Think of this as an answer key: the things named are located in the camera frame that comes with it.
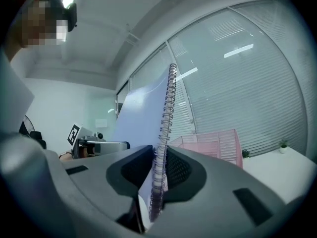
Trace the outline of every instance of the fan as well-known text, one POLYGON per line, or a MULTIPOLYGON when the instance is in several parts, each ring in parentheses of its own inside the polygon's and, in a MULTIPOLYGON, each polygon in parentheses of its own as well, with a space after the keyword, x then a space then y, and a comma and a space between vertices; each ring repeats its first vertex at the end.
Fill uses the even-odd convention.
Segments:
POLYGON ((31 131, 35 131, 33 124, 27 116, 24 117, 23 122, 29 134, 31 131))

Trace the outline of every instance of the white pot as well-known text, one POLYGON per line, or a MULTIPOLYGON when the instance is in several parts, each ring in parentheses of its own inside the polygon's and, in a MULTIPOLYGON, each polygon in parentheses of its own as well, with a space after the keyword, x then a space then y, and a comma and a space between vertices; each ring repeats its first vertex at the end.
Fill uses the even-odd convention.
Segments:
POLYGON ((288 147, 280 147, 280 148, 279 148, 279 152, 280 152, 280 153, 286 153, 286 152, 287 152, 287 148, 288 148, 288 147))

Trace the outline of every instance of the metal spiral binding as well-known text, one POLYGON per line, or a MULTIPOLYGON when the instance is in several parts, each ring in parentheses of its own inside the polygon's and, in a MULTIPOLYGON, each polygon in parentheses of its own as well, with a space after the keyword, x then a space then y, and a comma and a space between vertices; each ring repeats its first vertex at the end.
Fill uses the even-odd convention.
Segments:
POLYGON ((168 136, 171 133, 171 126, 175 107, 176 93, 176 64, 172 63, 169 67, 168 84, 166 90, 165 104, 162 115, 162 127, 160 128, 161 135, 155 158, 153 160, 153 182, 150 201, 150 220, 153 222, 161 212, 163 203, 163 194, 165 188, 165 163, 167 143, 170 140, 168 136))

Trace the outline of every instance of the small potted plant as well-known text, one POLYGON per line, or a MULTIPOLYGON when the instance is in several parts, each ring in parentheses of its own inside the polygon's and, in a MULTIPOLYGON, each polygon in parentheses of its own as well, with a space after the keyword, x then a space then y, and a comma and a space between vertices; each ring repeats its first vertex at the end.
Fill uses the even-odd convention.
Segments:
POLYGON ((286 140, 283 139, 279 143, 279 151, 280 151, 280 153, 286 153, 286 151, 287 151, 287 141, 286 140))
POLYGON ((247 150, 242 150, 242 158, 246 159, 250 157, 250 153, 247 150))

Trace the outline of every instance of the white desk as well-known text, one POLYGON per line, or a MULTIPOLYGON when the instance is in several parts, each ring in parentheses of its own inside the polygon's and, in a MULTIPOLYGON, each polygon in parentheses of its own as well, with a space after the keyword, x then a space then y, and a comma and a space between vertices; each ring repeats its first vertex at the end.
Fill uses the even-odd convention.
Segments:
POLYGON ((243 169, 272 189, 285 203, 305 195, 317 174, 316 164, 290 147, 284 154, 275 150, 243 159, 243 169))

